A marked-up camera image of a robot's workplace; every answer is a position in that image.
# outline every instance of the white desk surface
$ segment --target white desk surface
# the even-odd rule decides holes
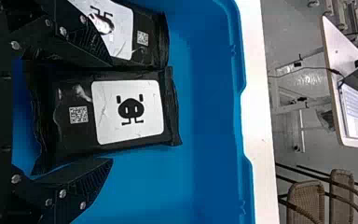
[[[255,222],[278,224],[278,195],[261,4],[260,0],[236,0],[236,3],[241,13],[247,81],[241,97],[242,132],[244,153],[252,162],[254,170]]]
[[[338,70],[343,76],[349,75],[355,70],[354,62],[358,60],[358,48],[326,17],[322,17],[321,29],[327,67]],[[339,78],[327,72],[338,142],[346,147],[358,147],[358,140],[348,138],[346,134],[337,88]]]

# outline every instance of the pig face logo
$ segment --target pig face logo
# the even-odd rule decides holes
[[[113,14],[104,12],[102,15],[101,10],[97,7],[90,6],[92,9],[96,10],[96,13],[90,13],[89,19],[94,23],[98,32],[101,35],[109,35],[115,30],[115,25],[112,20],[108,18],[113,18]]]
[[[143,120],[137,120],[145,112],[145,107],[142,104],[143,101],[144,101],[144,96],[142,94],[139,94],[139,101],[133,98],[129,98],[122,103],[121,103],[121,97],[119,95],[117,96],[117,103],[119,104],[118,114],[123,119],[129,120],[128,122],[122,122],[121,123],[122,126],[131,124],[131,119],[134,119],[135,123],[144,122]]]

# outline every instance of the black cable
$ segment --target black cable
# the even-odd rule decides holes
[[[332,69],[332,68],[327,68],[327,67],[302,67],[296,71],[293,71],[293,72],[290,72],[290,73],[286,73],[284,75],[281,75],[281,76],[278,76],[278,77],[273,77],[273,76],[268,76],[268,77],[272,77],[272,78],[281,78],[281,77],[286,77],[286,76],[289,76],[289,75],[292,75],[293,73],[296,73],[296,72],[299,72],[299,71],[302,71],[302,70],[306,70],[306,69],[313,69],[313,70],[327,70],[331,73],[334,73],[336,75],[339,75],[341,77],[344,78],[344,76],[336,69]]]

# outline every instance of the gray floor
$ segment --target gray floor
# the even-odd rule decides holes
[[[271,73],[279,65],[290,63],[298,58],[298,54],[305,54],[322,46],[319,28],[320,16],[324,6],[308,8],[307,0],[262,0],[264,35],[266,43],[266,57],[268,72]],[[323,83],[324,74],[319,77],[319,84]],[[295,89],[300,86],[307,88],[308,94],[318,95],[320,89],[312,88],[312,83],[284,81],[282,85]],[[314,109],[304,111],[306,125],[318,126],[319,120]],[[314,130],[306,133],[306,152],[295,153],[292,150],[292,133],[289,125],[291,117],[288,115],[272,116],[275,159],[287,165],[303,164],[319,169],[326,173],[334,168],[341,168],[353,172],[358,181],[358,148],[342,147],[337,142],[335,133],[326,130]],[[277,168],[277,173],[295,180],[306,180],[302,175],[295,175]],[[278,180],[278,193],[287,193],[290,187]],[[286,210],[280,206],[281,223],[286,223]]]

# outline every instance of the metal screw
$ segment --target metal screw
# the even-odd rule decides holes
[[[86,202],[80,204],[80,210],[86,209]]]
[[[46,24],[46,26],[50,27],[51,26],[51,21],[50,20],[45,20],[45,24]]]
[[[65,198],[65,197],[66,197],[66,189],[62,189],[62,190],[60,190],[59,197],[60,197],[61,199],[63,199],[63,198]]]
[[[21,176],[20,175],[13,175],[11,177],[11,183],[12,184],[18,184],[21,182]]]
[[[45,206],[46,207],[49,207],[53,204],[53,200],[52,199],[47,199],[46,202],[45,202]]]
[[[87,19],[86,19],[85,16],[81,15],[81,16],[80,16],[80,21],[81,21],[81,23],[86,24]]]
[[[11,47],[14,49],[14,50],[19,50],[20,49],[20,44],[19,44],[19,42],[17,42],[17,41],[11,41],[10,42],[10,45],[11,45]]]
[[[63,28],[63,27],[60,27],[60,34],[63,35],[63,36],[66,36],[66,29]]]

